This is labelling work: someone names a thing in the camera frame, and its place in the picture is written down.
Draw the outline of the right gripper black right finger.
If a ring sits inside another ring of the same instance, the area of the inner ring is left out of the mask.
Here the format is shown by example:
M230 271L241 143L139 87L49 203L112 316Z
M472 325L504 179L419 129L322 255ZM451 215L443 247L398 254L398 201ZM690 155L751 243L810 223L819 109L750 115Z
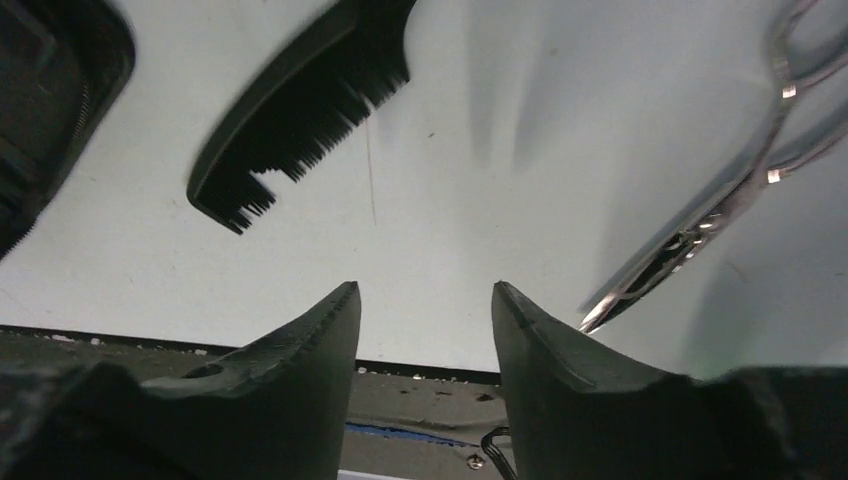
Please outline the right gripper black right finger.
M660 478L649 390L667 373L555 319L505 281L493 287L491 315L520 478Z

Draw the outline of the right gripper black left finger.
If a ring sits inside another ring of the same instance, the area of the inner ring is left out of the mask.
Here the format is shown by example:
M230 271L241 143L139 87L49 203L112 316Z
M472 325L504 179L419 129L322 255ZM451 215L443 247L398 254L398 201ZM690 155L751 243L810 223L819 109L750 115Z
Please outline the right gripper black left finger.
M356 282L184 378L145 385L139 435L197 479L334 479L360 330Z

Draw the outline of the black handled styling comb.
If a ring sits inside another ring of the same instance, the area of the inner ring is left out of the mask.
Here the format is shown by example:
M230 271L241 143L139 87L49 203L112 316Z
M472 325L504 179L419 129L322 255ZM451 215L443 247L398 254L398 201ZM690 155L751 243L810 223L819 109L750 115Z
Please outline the black handled styling comb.
M412 1L336 1L309 21L234 101L191 169L186 196L242 234L276 201L258 175L297 182L411 80Z

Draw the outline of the silver scissors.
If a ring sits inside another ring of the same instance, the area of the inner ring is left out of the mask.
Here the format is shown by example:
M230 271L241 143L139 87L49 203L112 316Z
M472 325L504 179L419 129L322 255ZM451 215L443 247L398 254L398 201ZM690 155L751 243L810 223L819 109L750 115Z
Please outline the silver scissors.
M747 164L686 209L671 229L632 257L600 289L597 300L588 305L579 324L580 332L595 333L639 302L751 208L766 188L827 155L847 136L847 113L843 111L787 146L785 151L789 155L775 161L775 142L801 99L847 67L847 42L843 40L817 65L801 72L793 70L796 63L790 56L790 36L815 5L814 1L793 2L770 32L768 53L777 88L776 106L764 137L756 144Z

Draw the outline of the black zippered tool case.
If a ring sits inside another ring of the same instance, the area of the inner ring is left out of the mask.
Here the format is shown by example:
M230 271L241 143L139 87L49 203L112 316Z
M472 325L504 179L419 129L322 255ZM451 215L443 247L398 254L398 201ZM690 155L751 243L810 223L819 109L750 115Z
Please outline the black zippered tool case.
M128 83L135 44L111 1L1 4L1 253L33 229Z

